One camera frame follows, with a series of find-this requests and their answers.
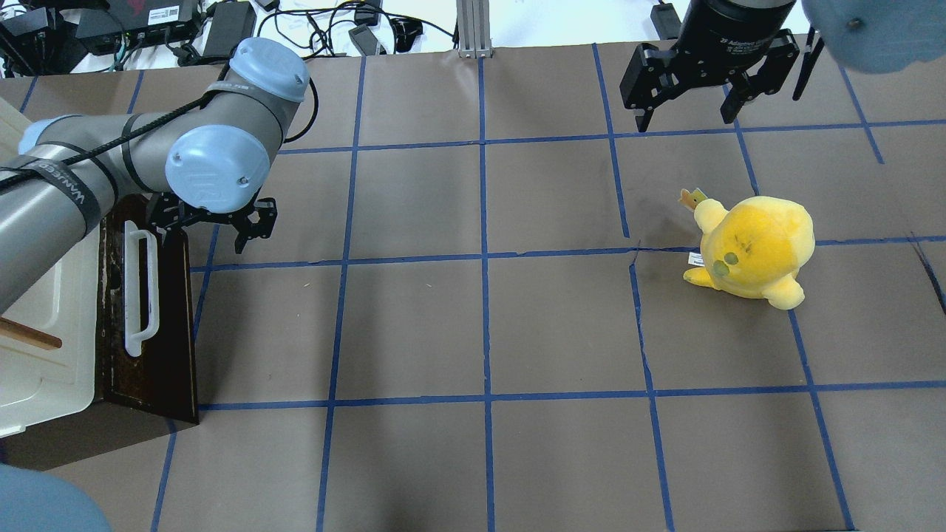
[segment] gray robot arm segment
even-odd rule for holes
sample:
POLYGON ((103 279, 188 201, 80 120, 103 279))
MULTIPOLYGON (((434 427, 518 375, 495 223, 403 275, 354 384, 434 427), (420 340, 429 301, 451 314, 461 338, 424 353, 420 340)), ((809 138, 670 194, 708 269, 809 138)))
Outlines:
POLYGON ((122 197, 173 191, 195 207, 235 211, 263 185, 307 89, 305 64, 280 44, 248 39, 199 110, 74 164, 162 114, 65 116, 27 131, 35 146, 0 169, 0 312, 122 197), (27 168, 33 177, 22 183, 27 168))

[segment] yellow plush toy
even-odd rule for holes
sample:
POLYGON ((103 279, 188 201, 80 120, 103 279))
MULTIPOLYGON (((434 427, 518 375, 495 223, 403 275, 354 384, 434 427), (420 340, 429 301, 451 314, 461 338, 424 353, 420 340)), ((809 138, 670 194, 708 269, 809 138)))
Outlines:
POLYGON ((705 266, 683 278, 697 286, 767 299, 776 309, 797 307, 805 292, 795 281, 798 269, 815 251, 812 217, 805 207, 756 196, 727 211, 696 189, 681 193, 703 231, 700 252, 705 266))

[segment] power adapter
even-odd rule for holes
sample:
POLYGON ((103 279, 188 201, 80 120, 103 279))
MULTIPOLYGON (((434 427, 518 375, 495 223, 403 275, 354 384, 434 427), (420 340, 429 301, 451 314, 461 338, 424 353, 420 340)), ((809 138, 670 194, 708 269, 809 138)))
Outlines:
POLYGON ((253 35, 256 11, 249 2, 223 2, 208 10, 210 31, 203 45, 205 61, 228 59, 243 39, 253 35))
POLYGON ((674 5, 657 4, 651 8, 651 22, 657 30, 661 41, 680 38, 680 17, 676 14, 674 5))

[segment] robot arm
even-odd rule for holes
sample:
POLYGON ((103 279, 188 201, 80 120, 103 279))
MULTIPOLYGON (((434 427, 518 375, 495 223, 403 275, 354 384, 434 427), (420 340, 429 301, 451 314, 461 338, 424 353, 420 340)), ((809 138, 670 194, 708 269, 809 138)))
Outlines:
MULTIPOLYGON (((730 86, 720 108, 727 124, 745 103, 777 93, 798 57, 794 36, 781 29, 795 3, 692 0, 676 43, 669 50, 640 44, 624 73, 621 96, 637 115, 638 131, 647 131, 657 106, 692 88, 730 86), (763 59, 750 76, 747 70, 763 59)), ((838 63, 868 73, 903 70, 946 52, 946 0, 802 0, 802 6, 821 41, 814 54, 806 51, 795 99, 825 44, 838 63)))
POLYGON ((0 312, 129 194, 173 192, 211 216, 252 212, 309 74, 291 50, 259 38, 229 66, 192 102, 199 110, 30 126, 23 155, 0 169, 0 312))

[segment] white plastic container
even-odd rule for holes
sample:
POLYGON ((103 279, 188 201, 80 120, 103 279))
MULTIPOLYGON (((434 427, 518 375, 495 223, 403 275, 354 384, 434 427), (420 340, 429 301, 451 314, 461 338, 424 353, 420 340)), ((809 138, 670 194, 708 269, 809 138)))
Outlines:
POLYGON ((62 347, 44 350, 0 336, 0 437, 92 402, 98 242, 93 231, 4 312, 9 320, 60 338, 62 347))

